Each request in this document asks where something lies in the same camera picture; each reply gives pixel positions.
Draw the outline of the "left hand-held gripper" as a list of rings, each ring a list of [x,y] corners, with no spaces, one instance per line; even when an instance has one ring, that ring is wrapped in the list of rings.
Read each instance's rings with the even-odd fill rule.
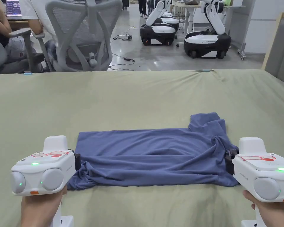
[[[11,168],[11,188],[16,196],[54,194],[76,173],[76,157],[64,135],[44,140],[43,151],[33,153]],[[49,227],[73,227],[73,216],[62,216],[61,204]]]

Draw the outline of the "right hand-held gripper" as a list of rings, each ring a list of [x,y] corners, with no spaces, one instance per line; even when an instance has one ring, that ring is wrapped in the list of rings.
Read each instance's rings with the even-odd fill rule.
[[[243,137],[238,149],[228,150],[233,158],[233,177],[262,203],[284,205],[284,157],[268,153],[258,137]]]

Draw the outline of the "person's left hand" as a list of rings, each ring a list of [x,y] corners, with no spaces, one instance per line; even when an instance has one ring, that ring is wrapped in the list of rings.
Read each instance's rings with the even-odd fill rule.
[[[21,227],[49,227],[67,186],[54,194],[25,196],[21,201]]]

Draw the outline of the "person's right hand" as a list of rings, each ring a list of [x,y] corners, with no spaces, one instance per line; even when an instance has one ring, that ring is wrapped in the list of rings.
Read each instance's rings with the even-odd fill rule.
[[[284,227],[284,202],[261,202],[247,190],[243,191],[243,195],[252,202],[252,209],[258,208],[260,216],[267,227]]]

